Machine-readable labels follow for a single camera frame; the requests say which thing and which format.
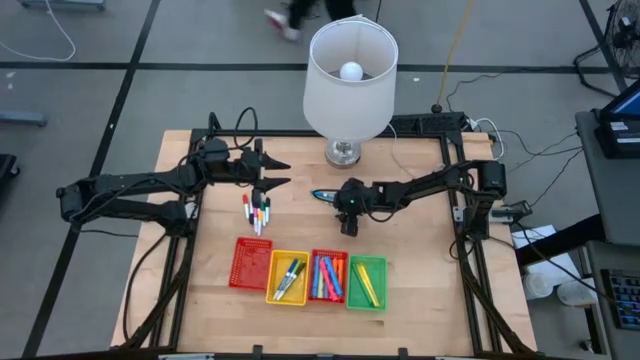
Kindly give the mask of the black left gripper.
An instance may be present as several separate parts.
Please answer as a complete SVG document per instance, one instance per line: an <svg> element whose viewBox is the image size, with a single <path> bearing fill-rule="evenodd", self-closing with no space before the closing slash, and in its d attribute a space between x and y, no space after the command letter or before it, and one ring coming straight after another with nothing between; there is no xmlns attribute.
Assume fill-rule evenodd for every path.
<svg viewBox="0 0 640 360"><path fill-rule="evenodd" d="M257 139L254 141L253 147L244 147L241 150L240 157L234 160L230 159L231 152L226 142L216 140L218 148L213 153L214 165L212 170L212 181L214 183L233 183L238 186L241 184L251 185L251 202L254 206L258 206L263 196L258 187L259 181L262 179L261 168L266 170L286 170L291 166L263 153L263 141ZM274 188L290 182L290 178L263 178L263 192L267 193Z"/></svg>

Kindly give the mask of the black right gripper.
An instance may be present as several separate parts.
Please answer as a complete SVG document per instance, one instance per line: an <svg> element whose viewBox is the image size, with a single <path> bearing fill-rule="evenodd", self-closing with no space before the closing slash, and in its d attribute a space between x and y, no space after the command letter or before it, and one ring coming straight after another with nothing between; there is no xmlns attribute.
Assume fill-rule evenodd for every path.
<svg viewBox="0 0 640 360"><path fill-rule="evenodd" d="M358 235L358 218L371 213L375 191L368 187L355 187L346 190L314 189L312 194L320 196L334 196L334 198L315 197L324 203L333 203L338 211L336 217L341 223L340 232L350 237Z"/></svg>

